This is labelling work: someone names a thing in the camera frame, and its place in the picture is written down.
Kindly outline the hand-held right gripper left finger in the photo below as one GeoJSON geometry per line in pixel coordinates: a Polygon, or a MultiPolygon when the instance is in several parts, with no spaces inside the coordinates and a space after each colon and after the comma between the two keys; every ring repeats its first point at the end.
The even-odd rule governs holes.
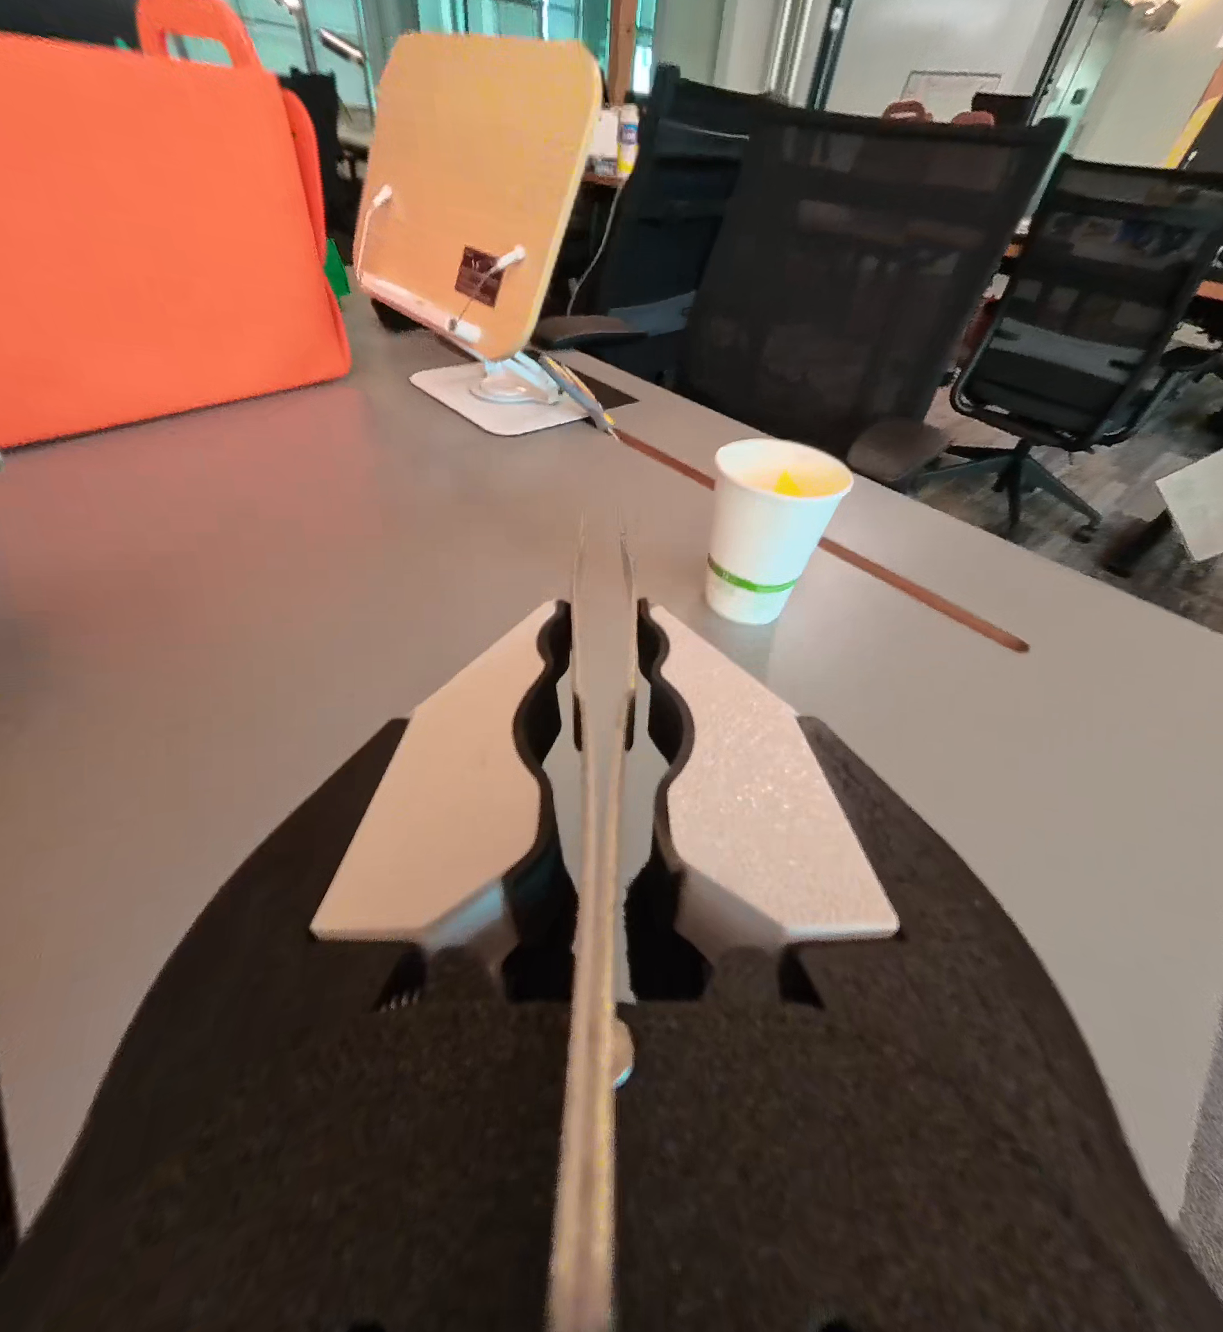
{"type": "Polygon", "coordinates": [[[510,1000],[570,997],[577,892],[543,766],[570,652],[570,603],[547,600],[413,709],[315,938],[461,948],[510,1000]]]}

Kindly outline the metal tweezers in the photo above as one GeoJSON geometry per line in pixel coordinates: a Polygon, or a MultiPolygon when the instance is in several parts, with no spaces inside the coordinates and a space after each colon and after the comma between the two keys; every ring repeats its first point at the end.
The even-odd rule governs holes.
{"type": "Polygon", "coordinates": [[[638,691],[635,566],[620,523],[585,517],[571,579],[581,864],[546,1329],[617,1325],[617,1094],[634,1069],[620,1010],[620,839],[638,691]]]}

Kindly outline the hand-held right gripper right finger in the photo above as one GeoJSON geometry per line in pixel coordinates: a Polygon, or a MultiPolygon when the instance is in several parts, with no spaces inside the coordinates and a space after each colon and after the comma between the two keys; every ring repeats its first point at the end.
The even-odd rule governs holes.
{"type": "Polygon", "coordinates": [[[648,737],[665,762],[626,892],[630,986],[703,994],[725,955],[892,938],[900,917],[798,712],[663,605],[637,608],[648,737]]]}

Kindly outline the grey desk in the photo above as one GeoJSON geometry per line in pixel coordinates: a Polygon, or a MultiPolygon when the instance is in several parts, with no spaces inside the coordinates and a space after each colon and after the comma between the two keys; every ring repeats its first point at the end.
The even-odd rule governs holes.
{"type": "Polygon", "coordinates": [[[392,717],[567,594],[581,520],[640,586],[820,717],[1043,958],[1170,1220],[1223,1011],[1223,635],[857,484],[777,624],[703,603],[745,428],[661,389],[620,429],[497,442],[347,309],[315,389],[24,449],[0,472],[0,1101],[31,1221],[167,957],[392,717]]]}

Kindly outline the black mesh office chair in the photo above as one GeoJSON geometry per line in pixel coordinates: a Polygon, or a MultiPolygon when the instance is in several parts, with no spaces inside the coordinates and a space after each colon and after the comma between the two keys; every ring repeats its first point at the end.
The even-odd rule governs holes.
{"type": "Polygon", "coordinates": [[[672,389],[910,491],[949,447],[927,414],[1062,135],[1057,119],[985,127],[770,102],[672,389]]]}
{"type": "Polygon", "coordinates": [[[638,155],[567,313],[536,324],[544,351],[582,349],[670,384],[718,240],[760,93],[705,85],[673,65],[654,75],[638,155]]]}
{"type": "Polygon", "coordinates": [[[1061,156],[950,391],[954,411],[1013,446],[949,446],[963,461],[929,478],[992,474],[1008,538],[1041,491],[1083,517],[1075,540],[1089,541],[1101,514],[1034,452],[1080,454],[1138,429],[1169,389],[1170,342],[1222,249],[1223,172],[1061,156]]]}

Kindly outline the grey yellow scissors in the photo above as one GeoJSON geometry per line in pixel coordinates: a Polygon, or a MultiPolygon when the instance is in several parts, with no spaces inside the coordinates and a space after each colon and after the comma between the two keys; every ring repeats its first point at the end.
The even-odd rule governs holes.
{"type": "Polygon", "coordinates": [[[614,418],[607,414],[603,404],[579,375],[574,373],[564,362],[544,351],[536,354],[536,363],[553,379],[561,393],[585,411],[589,424],[602,433],[619,438],[614,418]]]}

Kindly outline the wooden tablet stand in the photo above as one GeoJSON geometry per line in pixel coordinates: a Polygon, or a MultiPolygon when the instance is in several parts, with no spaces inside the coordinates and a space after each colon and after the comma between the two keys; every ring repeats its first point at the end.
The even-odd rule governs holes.
{"type": "Polygon", "coordinates": [[[354,281],[456,354],[407,380],[489,435],[589,424],[533,334],[600,110],[577,40],[410,32],[386,60],[354,281]]]}

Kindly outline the white paper cup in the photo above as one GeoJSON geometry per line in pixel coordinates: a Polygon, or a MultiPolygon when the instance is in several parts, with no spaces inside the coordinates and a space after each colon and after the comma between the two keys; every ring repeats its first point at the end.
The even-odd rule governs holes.
{"type": "Polygon", "coordinates": [[[854,474],[816,447],[773,438],[726,443],[715,465],[704,598],[729,622],[773,624],[852,489],[854,474]],[[782,470],[798,478],[805,498],[773,492],[782,470]]]}

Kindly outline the orange felt bag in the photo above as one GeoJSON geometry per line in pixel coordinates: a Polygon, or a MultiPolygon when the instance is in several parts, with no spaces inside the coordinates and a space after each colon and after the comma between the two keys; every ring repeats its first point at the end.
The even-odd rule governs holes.
{"type": "Polygon", "coordinates": [[[0,453],[346,376],[319,141],[227,2],[0,28],[0,453]]]}

